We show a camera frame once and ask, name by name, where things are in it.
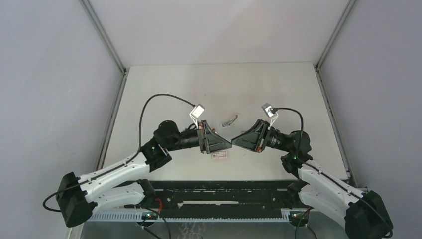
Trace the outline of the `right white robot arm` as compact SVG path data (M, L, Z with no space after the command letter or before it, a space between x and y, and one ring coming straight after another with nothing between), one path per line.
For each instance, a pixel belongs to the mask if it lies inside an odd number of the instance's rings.
M283 134L264 120L232 139L235 146L261 153L283 151L282 165L297 181L287 194L293 207L310 206L337 222L350 239L387 239L393 224L379 194L364 192L336 178L310 155L310 139L303 130Z

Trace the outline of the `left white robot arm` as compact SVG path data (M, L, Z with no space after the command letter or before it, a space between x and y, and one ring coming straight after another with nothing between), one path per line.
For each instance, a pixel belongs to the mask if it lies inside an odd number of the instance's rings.
M152 139L128 158L81 176L74 172L64 175L55 198L65 225L78 226L92 215L118 206L151 207L156 195L145 175L170 162L171 151L194 147L201 153L212 154L232 145L214 133L205 120L196 129L184 131L166 120L153 132Z

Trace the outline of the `red white staple box sleeve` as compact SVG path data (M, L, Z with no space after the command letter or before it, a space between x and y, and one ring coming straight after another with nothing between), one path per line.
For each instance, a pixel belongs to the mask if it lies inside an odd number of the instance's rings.
M218 152L215 152L212 154L212 158L214 161L221 161L221 160L227 160L228 159L228 151L227 150L221 150Z

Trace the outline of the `white stapler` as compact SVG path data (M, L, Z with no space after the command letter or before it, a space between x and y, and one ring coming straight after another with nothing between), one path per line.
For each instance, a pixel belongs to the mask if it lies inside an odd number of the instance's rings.
M238 115L235 115L232 119L224 122L221 126L223 128L231 126L238 119Z

